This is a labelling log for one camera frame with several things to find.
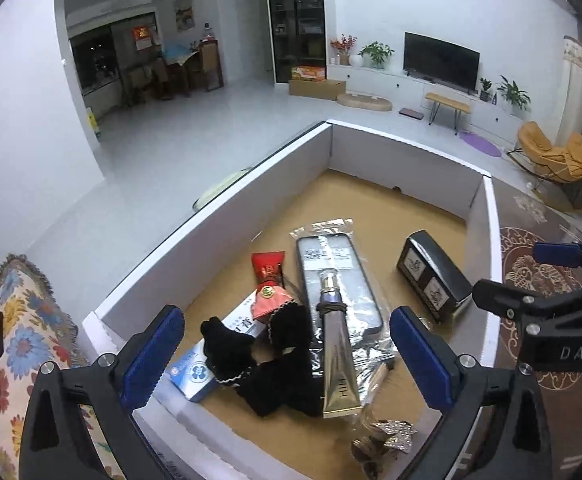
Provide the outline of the black odor removing bar box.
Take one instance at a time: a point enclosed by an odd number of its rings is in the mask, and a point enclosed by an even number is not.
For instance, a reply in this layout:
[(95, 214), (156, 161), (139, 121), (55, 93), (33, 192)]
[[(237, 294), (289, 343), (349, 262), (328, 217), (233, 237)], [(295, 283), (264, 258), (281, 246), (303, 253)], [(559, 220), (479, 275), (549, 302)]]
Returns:
[(465, 274), (425, 230), (406, 238), (396, 267), (436, 323), (448, 322), (471, 297)]

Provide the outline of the rhinestone bow hair clip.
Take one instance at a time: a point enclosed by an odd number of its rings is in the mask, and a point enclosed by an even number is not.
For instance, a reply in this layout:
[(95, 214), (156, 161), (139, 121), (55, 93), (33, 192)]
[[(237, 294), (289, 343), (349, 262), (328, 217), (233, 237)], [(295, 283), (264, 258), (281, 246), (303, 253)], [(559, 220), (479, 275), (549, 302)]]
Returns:
[(408, 455), (417, 430), (407, 420), (379, 419), (366, 404), (354, 417), (349, 450), (367, 479), (378, 479), (387, 464)]

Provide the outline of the blue white medicine box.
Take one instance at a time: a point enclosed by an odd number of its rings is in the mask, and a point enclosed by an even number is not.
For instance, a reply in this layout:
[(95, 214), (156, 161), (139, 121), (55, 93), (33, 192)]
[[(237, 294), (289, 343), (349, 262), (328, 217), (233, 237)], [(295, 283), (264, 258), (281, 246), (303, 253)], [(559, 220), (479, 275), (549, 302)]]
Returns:
[(202, 339), (169, 367), (169, 379), (188, 401), (201, 402), (216, 386), (233, 384), (255, 365), (251, 349), (266, 328), (253, 318), (255, 300), (251, 292), (222, 321), (204, 321)]

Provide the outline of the silver cosmetic tube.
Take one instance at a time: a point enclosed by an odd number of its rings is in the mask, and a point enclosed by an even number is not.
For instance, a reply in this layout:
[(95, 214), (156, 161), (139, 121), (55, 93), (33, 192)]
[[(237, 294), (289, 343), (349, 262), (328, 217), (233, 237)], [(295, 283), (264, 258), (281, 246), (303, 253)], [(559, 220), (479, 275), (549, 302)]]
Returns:
[(323, 269), (319, 272), (319, 282), (316, 310), (321, 319), (323, 341), (323, 417), (356, 415), (361, 411), (361, 399), (338, 271)]

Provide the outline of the phone case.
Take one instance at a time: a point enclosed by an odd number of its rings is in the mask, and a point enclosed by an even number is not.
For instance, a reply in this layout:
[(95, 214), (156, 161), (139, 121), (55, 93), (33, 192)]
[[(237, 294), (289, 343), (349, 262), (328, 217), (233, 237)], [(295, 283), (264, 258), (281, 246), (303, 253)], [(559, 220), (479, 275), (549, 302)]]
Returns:
[(368, 404), (392, 370), (396, 350), (387, 321), (389, 307), (381, 288), (354, 245), (354, 222), (332, 219), (300, 226), (291, 232), (295, 241), (300, 294), (311, 314), (313, 341), (309, 347), (315, 378), (323, 377), (323, 320), (318, 312), (323, 276), (346, 307), (357, 387), (361, 402)]

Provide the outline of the red candy packet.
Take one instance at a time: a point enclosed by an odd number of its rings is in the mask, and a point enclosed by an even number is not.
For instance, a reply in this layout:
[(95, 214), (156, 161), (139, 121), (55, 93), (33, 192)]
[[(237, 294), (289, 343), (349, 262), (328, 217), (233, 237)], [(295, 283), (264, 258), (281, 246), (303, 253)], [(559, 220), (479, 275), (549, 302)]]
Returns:
[(251, 255), (257, 283), (251, 313), (256, 321), (267, 323), (270, 315), (294, 301), (285, 289), (284, 261), (284, 252), (253, 252)]

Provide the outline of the orange lounge chair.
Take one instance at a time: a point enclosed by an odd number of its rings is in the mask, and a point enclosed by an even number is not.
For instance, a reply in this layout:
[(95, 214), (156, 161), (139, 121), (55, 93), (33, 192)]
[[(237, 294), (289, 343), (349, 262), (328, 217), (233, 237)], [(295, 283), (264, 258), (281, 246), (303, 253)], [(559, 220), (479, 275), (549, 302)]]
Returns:
[(582, 134), (572, 132), (567, 143), (558, 146), (548, 140), (536, 122), (525, 122), (517, 136), (522, 154), (540, 177), (560, 184), (582, 180)]

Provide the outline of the floral cushion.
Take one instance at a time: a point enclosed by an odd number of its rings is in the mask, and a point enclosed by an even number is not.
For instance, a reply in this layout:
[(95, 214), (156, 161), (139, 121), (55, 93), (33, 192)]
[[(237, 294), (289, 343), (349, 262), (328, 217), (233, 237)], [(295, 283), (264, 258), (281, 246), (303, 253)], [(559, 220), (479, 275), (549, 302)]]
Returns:
[(77, 344), (78, 327), (56, 304), (52, 288), (23, 255), (10, 255), (0, 266), (0, 476), (18, 478), (25, 415), (41, 364), (61, 368), (87, 363)]

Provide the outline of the purple round floor mat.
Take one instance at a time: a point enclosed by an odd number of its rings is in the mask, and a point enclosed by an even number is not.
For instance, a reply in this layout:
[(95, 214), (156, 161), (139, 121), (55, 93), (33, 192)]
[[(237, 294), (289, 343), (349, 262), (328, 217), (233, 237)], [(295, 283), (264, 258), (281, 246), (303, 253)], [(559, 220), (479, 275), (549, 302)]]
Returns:
[(488, 155), (493, 158), (502, 157), (502, 151), (500, 151), (500, 148), (493, 144), (491, 141), (482, 138), (482, 136), (478, 136), (475, 133), (465, 130), (460, 131), (458, 136), (459, 139), (462, 140), (462, 142), (468, 144), (470, 148), (473, 148), (474, 150), (484, 155)]

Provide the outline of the white tv cabinet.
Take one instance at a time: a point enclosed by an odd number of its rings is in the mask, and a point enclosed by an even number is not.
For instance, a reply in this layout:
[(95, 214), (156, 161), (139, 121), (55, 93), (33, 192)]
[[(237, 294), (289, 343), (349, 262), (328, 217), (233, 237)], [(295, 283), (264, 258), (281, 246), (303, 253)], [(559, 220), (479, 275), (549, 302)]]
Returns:
[(395, 110), (407, 107), (419, 110), (425, 116), (430, 115), (433, 107), (432, 102), (425, 97), (429, 93), (465, 103), (469, 107), (469, 113), (462, 113), (458, 121), (460, 128), (488, 134), (508, 146), (517, 143), (517, 133), (522, 126), (522, 120), (505, 112), (498, 104), (480, 101), (473, 94), (460, 92), (442, 84), (431, 84), (415, 77), (365, 67), (328, 65), (327, 76), (329, 79), (345, 81), (349, 91), (386, 98), (392, 102)]

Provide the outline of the potted green plant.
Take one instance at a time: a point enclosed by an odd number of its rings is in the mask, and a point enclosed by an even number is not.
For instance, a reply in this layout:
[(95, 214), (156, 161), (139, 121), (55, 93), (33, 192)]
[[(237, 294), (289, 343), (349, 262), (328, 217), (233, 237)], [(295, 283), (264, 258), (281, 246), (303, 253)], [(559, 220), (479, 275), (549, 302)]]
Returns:
[(387, 65), (387, 62), (391, 60), (394, 54), (394, 49), (388, 44), (383, 44), (379, 41), (372, 41), (370, 44), (366, 44), (365, 47), (362, 47), (359, 54), (369, 58), (371, 67), (383, 70)]
[(509, 80), (504, 75), (500, 76), (500, 85), (497, 91), (508, 102), (512, 108), (521, 110), (521, 112), (528, 112), (531, 107), (531, 98), (526, 90), (522, 90), (518, 84), (512, 79)]

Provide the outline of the white curtain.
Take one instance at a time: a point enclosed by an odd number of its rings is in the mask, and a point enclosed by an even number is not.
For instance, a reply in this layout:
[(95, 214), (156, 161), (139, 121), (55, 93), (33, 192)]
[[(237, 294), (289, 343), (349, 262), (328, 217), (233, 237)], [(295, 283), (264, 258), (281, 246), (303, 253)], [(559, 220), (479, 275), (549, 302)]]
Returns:
[(582, 132), (582, 44), (571, 36), (564, 36), (558, 118), (556, 140), (563, 146), (571, 133)]

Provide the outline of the white cardboard storage box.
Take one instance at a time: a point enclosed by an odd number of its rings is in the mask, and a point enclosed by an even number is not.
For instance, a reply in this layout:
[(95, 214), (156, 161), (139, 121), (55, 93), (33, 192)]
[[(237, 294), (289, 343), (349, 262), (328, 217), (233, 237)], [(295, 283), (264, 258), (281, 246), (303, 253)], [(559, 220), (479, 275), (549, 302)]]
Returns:
[[(85, 318), (98, 352), (115, 351), (165, 304), (187, 316), (186, 346), (209, 316), (254, 288), (253, 252), (281, 250), (302, 281), (294, 232), (351, 219), (373, 289), (388, 308), (417, 304), (395, 263), (405, 237), (430, 231), (470, 281), (500, 280), (500, 219), (493, 178), (421, 143), (329, 120), (274, 152), (150, 252)], [(252, 415), (228, 391), (188, 401), (168, 380), (137, 413), (140, 427), (187, 479), (359, 479), (344, 420), (280, 411)]]

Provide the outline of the potted green plant left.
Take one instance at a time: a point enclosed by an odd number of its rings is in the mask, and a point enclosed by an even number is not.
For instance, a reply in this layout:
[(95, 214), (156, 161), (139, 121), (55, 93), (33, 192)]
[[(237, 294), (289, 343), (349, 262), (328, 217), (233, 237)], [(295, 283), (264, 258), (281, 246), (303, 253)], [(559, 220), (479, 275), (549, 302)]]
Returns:
[(391, 60), (394, 54), (394, 49), (388, 44), (383, 44), (379, 41), (372, 41), (370, 44), (366, 44), (365, 47), (362, 47), (359, 54), (369, 58), (371, 67), (383, 70), (387, 65), (387, 62)]

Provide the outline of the red flower vase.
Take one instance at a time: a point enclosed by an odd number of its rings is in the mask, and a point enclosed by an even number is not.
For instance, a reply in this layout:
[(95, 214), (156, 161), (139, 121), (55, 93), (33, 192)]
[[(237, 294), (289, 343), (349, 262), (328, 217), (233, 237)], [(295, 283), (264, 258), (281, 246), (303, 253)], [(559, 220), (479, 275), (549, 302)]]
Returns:
[(357, 38), (352, 35), (342, 34), (339, 38), (330, 40), (331, 48), (337, 52), (339, 63), (349, 65), (349, 57), (356, 44)]

